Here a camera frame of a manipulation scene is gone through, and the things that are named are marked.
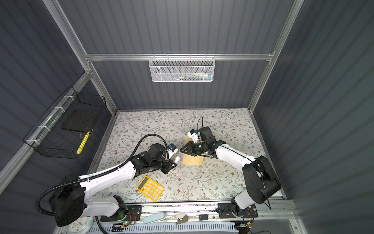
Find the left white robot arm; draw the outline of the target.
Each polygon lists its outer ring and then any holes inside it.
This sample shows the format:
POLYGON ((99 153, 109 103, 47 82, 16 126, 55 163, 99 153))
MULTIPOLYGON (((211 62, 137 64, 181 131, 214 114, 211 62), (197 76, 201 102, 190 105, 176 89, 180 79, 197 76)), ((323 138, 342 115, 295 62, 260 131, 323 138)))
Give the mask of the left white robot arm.
POLYGON ((125 208, 125 203, 119 196, 95 199, 93 195, 121 181, 149 172, 161 170, 167 174, 177 165, 174 161, 177 151, 174 144, 165 147, 156 143, 147 152, 130 156, 124 165, 79 176, 76 183, 73 182, 76 176, 66 176, 49 198, 57 226, 67 226, 81 217, 118 215, 125 208))

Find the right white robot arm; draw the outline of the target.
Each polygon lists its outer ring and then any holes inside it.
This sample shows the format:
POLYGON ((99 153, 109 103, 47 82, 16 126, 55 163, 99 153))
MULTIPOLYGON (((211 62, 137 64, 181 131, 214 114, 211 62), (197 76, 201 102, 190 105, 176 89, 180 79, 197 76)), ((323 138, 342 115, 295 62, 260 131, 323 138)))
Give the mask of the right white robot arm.
POLYGON ((246 155, 223 140, 217 140, 209 127, 190 130, 191 139, 180 150, 193 157, 213 157, 224 161, 243 174, 245 189, 231 200, 231 210, 239 213, 254 204, 263 204, 281 189, 281 181, 264 156, 246 155))

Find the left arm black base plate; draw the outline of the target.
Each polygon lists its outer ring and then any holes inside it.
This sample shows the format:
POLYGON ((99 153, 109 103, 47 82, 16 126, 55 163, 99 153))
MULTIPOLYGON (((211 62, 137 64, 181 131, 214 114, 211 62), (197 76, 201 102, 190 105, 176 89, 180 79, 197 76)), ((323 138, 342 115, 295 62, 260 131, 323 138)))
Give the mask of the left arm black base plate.
POLYGON ((101 222, 115 222, 115 221, 139 221, 142 214, 142 206, 134 205, 127 206, 126 209, 120 208, 112 216, 101 216, 101 222))

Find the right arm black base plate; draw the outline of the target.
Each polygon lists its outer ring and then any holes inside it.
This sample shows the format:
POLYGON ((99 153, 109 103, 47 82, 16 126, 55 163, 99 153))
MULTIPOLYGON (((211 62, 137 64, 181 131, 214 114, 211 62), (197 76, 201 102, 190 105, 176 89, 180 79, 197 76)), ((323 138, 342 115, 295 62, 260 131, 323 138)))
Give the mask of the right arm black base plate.
POLYGON ((245 209, 239 208, 232 202, 222 202, 217 204, 215 211, 219 214, 219 218, 257 218, 258 213, 256 206, 250 205, 245 209))

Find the white glue stick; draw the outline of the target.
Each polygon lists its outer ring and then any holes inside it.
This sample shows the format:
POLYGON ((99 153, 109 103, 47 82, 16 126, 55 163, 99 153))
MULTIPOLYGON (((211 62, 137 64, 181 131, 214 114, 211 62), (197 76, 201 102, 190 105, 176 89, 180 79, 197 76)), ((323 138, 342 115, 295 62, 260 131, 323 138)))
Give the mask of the white glue stick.
POLYGON ((174 158, 173 162, 177 164, 177 163, 179 162, 179 160, 180 160, 180 157, 179 157, 179 156, 176 156, 176 157, 174 158))

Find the manila paper envelope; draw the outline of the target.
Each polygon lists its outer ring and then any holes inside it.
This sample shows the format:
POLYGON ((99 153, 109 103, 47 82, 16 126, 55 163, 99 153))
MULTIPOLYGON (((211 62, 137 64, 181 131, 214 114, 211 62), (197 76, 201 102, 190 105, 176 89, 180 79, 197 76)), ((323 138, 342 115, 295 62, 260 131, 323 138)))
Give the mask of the manila paper envelope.
MULTIPOLYGON (((191 138, 189 137, 185 137, 185 144, 188 143, 189 141, 192 141, 191 138)), ((194 144, 193 146, 193 153, 197 154, 197 144, 194 144)), ((193 165, 193 166, 200 166, 202 165, 203 161, 204 161, 204 157, 203 156, 195 156, 195 155, 186 155, 186 154, 182 154, 183 155, 183 165, 193 165)))

